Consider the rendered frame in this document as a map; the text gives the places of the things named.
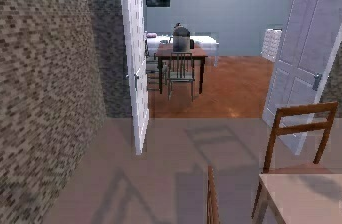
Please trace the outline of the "grey metal chair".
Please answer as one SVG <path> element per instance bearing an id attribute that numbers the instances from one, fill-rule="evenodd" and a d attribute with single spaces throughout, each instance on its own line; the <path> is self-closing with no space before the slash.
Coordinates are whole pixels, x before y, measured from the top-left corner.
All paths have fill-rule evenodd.
<path id="1" fill-rule="evenodd" d="M 195 69 L 194 60 L 190 52 L 171 53 L 166 80 L 168 99 L 171 99 L 174 83 L 189 83 L 191 100 L 194 100 Z"/>
<path id="2" fill-rule="evenodd" d="M 165 61 L 159 64 L 156 54 L 146 58 L 146 73 L 148 75 L 148 83 L 157 85 L 157 90 L 160 86 L 166 83 L 167 63 Z"/>

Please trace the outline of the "dark brown wooden table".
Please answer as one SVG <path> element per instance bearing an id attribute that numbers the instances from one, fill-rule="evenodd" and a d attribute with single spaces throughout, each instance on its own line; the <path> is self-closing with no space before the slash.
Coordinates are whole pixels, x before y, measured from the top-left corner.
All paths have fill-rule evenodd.
<path id="1" fill-rule="evenodd" d="M 163 84 L 167 84 L 168 94 L 171 94 L 174 82 L 188 82 L 191 85 L 196 80 L 195 62 L 199 61 L 199 93 L 203 92 L 205 62 L 208 54 L 199 46 L 186 52 L 177 52 L 172 44 L 161 44 L 155 53 L 159 69 L 159 91 L 163 92 Z"/>

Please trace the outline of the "black and grey kettle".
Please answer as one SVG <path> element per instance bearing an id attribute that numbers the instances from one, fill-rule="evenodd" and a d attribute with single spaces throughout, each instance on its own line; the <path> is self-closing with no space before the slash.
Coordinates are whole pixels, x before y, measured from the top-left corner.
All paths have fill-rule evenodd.
<path id="1" fill-rule="evenodd" d="M 173 51 L 189 52 L 194 48 L 194 41 L 191 39 L 190 31 L 177 23 L 173 30 Z"/>

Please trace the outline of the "white bed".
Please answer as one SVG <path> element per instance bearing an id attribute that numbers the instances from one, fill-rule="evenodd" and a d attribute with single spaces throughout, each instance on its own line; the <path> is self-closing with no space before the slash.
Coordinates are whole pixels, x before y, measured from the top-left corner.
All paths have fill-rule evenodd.
<path id="1" fill-rule="evenodd" d="M 160 44 L 173 43 L 173 37 L 170 35 L 157 35 L 156 38 L 147 38 L 148 52 L 152 56 L 159 48 Z M 191 39 L 201 47 L 209 57 L 213 57 L 213 65 L 218 64 L 219 42 L 211 36 L 191 36 Z"/>

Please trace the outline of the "brown wooden chair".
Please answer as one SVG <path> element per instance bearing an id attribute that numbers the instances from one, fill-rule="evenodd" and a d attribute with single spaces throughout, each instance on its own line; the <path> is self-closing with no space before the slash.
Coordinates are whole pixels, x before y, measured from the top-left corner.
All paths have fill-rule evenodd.
<path id="1" fill-rule="evenodd" d="M 338 103 L 336 101 L 278 108 L 275 114 L 275 118 L 273 121 L 272 129 L 270 132 L 266 148 L 262 174 L 331 174 L 331 171 L 322 166 L 320 164 L 320 161 L 330 137 L 337 108 Z M 321 112 L 328 112 L 328 116 L 325 121 L 308 122 L 290 126 L 281 126 L 284 117 L 299 116 Z M 323 131 L 322 138 L 312 162 L 285 168 L 271 168 L 274 146 L 276 139 L 278 137 L 295 134 L 305 135 L 308 132 L 319 130 Z"/>
<path id="2" fill-rule="evenodd" d="M 206 224 L 220 224 L 213 167 L 209 166 L 207 171 L 208 171 L 208 179 L 207 179 Z"/>

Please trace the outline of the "white cabinet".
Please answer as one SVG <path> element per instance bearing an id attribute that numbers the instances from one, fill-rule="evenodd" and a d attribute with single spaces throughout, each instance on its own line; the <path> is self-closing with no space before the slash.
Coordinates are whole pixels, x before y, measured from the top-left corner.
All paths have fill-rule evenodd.
<path id="1" fill-rule="evenodd" d="M 261 56 L 271 62 L 275 61 L 282 30 L 267 29 L 263 39 Z"/>

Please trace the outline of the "white panelled room door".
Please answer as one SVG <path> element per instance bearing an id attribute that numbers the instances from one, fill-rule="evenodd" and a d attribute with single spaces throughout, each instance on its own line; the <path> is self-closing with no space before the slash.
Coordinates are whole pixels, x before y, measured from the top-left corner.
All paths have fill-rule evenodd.
<path id="1" fill-rule="evenodd" d="M 341 42 L 342 0 L 292 0 L 262 114 L 268 126 L 278 108 L 320 101 Z"/>

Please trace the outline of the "pale beige table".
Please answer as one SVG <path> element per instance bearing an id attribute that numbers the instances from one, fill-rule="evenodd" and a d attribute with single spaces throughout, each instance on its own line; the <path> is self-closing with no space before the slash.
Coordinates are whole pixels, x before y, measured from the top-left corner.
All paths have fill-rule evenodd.
<path id="1" fill-rule="evenodd" d="M 267 207 L 277 224 L 342 224 L 342 174 L 260 174 L 259 183 L 252 224 Z"/>

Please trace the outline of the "dark framed wall picture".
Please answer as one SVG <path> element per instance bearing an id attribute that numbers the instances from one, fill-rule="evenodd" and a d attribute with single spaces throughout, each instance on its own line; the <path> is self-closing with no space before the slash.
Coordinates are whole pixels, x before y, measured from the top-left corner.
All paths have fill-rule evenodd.
<path id="1" fill-rule="evenodd" d="M 171 0 L 146 0 L 147 7 L 170 7 Z"/>

